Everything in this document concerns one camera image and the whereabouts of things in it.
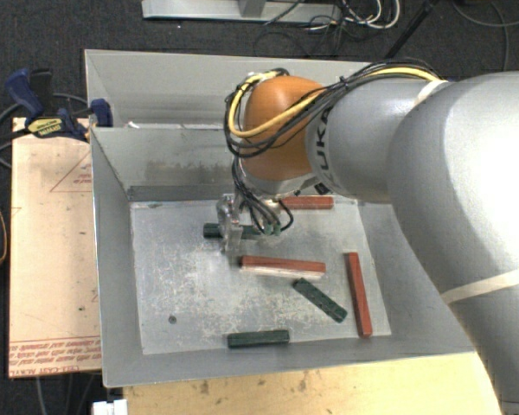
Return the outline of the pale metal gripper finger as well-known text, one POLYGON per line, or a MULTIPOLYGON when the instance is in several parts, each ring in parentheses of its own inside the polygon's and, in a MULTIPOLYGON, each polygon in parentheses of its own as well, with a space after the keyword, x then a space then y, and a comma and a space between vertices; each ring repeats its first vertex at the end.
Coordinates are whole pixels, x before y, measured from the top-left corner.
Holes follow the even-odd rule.
POLYGON ((224 194, 216 203, 217 219, 220 227, 229 227, 234 218, 234 195, 224 194))
POLYGON ((221 249, 224 253, 230 254, 236 252, 240 247, 242 240, 242 227, 227 227, 222 232, 221 249))

